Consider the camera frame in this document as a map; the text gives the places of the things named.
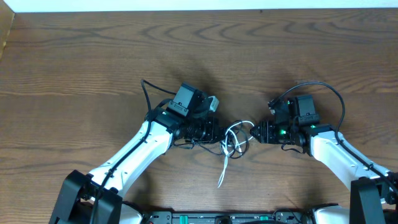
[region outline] white string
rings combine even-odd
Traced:
[[[236,134],[233,130],[231,130],[233,127],[243,124],[243,123],[249,123],[251,126],[254,127],[254,124],[250,121],[238,121],[235,124],[231,125],[226,131],[225,131],[225,140],[224,141],[220,141],[220,151],[225,155],[224,158],[224,169],[220,175],[220,178],[218,179],[218,188],[221,187],[221,184],[224,181],[224,176],[225,176],[225,171],[226,171],[226,167],[228,166],[228,157],[232,156],[232,153],[234,152],[234,149],[237,150],[240,154],[242,154],[242,149],[241,149],[241,145],[247,143],[246,141],[244,142],[239,142],[238,141],[238,137],[236,137]],[[229,145],[228,144],[228,133],[230,133],[233,136],[233,140],[234,140],[234,146],[235,148],[228,151],[229,147],[233,147],[233,145]]]

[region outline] wooden tabletop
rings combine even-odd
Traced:
[[[17,14],[0,62],[0,223],[49,220],[64,178],[110,158],[140,128],[140,79],[189,82],[220,99],[223,125],[270,117],[267,102],[319,80],[345,99],[345,138],[398,171],[398,9]],[[169,97],[148,88],[152,104]],[[337,97],[311,93],[325,123]],[[266,211],[349,191],[322,163],[252,141],[230,161],[170,148],[125,200],[176,211]]]

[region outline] white rope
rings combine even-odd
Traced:
[[[237,150],[240,154],[242,154],[242,148],[241,145],[247,143],[246,141],[244,142],[239,142],[238,141],[238,137],[236,137],[235,132],[232,130],[233,127],[243,124],[243,123],[249,123],[251,126],[254,127],[254,124],[250,121],[238,121],[235,124],[231,125],[226,131],[225,131],[225,140],[224,141],[220,141],[220,151],[224,154],[225,158],[224,158],[224,169],[220,175],[220,178],[218,179],[218,188],[221,187],[221,184],[224,181],[224,176],[225,176],[225,171],[226,171],[226,167],[228,166],[228,158],[230,156],[232,156],[232,153],[234,152],[234,149]],[[230,133],[233,136],[233,140],[234,140],[234,145],[235,148],[228,151],[229,147],[233,147],[233,145],[228,145],[228,133]]]

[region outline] white cord loop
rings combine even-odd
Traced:
[[[238,137],[236,137],[235,132],[233,131],[233,128],[237,125],[243,124],[243,123],[249,123],[252,127],[254,127],[254,124],[251,121],[237,121],[234,124],[232,124],[226,131],[225,131],[225,140],[220,141],[220,151],[224,154],[224,169],[220,175],[220,178],[218,179],[218,188],[221,187],[221,184],[224,181],[224,176],[225,176],[225,171],[226,167],[228,166],[228,158],[232,156],[234,151],[238,151],[240,155],[243,154],[241,145],[242,144],[247,144],[247,141],[250,141],[253,136],[251,136],[247,141],[244,142],[239,142]],[[233,141],[234,145],[228,144],[228,136],[232,135],[233,136]]]

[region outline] white background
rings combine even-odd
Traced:
[[[398,7],[398,0],[4,0],[14,12]]]

